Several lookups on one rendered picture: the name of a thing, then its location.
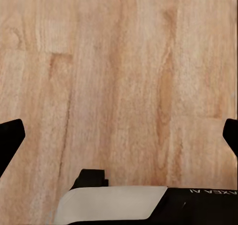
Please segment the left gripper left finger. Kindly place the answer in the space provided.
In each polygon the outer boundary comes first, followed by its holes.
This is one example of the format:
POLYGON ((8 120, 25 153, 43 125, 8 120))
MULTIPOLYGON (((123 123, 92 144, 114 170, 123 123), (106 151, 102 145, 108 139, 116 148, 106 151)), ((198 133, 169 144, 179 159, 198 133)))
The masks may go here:
POLYGON ((0 124, 0 178, 25 138, 21 119, 0 124))

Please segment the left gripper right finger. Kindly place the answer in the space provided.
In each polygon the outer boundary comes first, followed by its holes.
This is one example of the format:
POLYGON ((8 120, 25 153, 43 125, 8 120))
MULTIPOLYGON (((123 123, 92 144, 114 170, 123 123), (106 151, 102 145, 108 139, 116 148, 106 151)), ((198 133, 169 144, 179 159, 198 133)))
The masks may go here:
POLYGON ((238 158, 238 120, 226 120, 223 137, 238 158))

